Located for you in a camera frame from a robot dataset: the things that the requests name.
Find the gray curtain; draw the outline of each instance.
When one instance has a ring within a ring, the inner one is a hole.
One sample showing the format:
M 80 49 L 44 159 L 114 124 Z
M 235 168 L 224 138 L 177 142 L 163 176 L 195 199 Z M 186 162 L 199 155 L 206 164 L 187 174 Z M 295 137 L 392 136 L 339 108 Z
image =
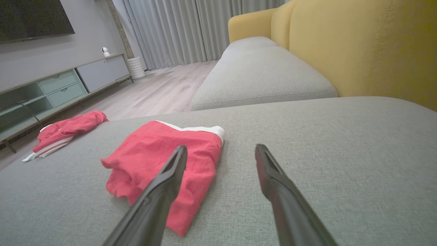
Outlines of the gray curtain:
M 284 0 L 124 0 L 147 68 L 215 60 L 229 44 L 228 20 Z

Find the tv cabinet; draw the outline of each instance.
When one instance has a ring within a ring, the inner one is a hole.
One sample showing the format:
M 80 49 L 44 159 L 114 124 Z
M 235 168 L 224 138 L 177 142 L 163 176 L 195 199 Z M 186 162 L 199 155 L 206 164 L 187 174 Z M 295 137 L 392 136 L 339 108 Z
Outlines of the tv cabinet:
M 10 138 L 129 78 L 124 56 L 117 54 L 0 91 L 0 141 L 15 152 Z

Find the cabinet leg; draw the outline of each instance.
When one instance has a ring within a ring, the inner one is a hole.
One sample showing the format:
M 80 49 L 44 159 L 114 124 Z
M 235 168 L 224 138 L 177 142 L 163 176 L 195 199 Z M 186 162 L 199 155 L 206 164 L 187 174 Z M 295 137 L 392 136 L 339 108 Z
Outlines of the cabinet leg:
M 9 143 L 9 140 L 5 139 L 3 140 L 3 143 L 8 147 L 12 152 L 16 153 L 17 151 L 12 147 L 12 145 Z

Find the sofa seat cushion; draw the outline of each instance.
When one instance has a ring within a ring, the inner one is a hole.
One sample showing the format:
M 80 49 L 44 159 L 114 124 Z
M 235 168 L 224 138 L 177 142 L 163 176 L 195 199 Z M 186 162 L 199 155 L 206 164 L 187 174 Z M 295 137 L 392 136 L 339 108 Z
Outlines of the sofa seat cushion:
M 278 244 L 255 145 L 267 145 L 339 245 L 437 242 L 437 112 L 394 98 L 277 102 L 105 122 L 0 172 L 0 245 L 101 245 L 129 209 L 109 156 L 151 120 L 225 130 L 216 176 L 185 237 L 163 245 Z
M 331 83 L 265 37 L 232 42 L 199 87 L 191 110 L 337 97 Z

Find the white planter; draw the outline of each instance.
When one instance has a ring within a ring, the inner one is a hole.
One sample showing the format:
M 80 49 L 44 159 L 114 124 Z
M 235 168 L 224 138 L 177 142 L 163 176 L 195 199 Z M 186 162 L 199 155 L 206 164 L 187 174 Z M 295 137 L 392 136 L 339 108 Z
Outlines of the white planter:
M 141 65 L 141 59 L 139 57 L 135 57 L 132 59 L 128 59 L 129 67 L 131 68 L 131 76 L 132 79 L 139 79 L 145 77 L 144 68 Z

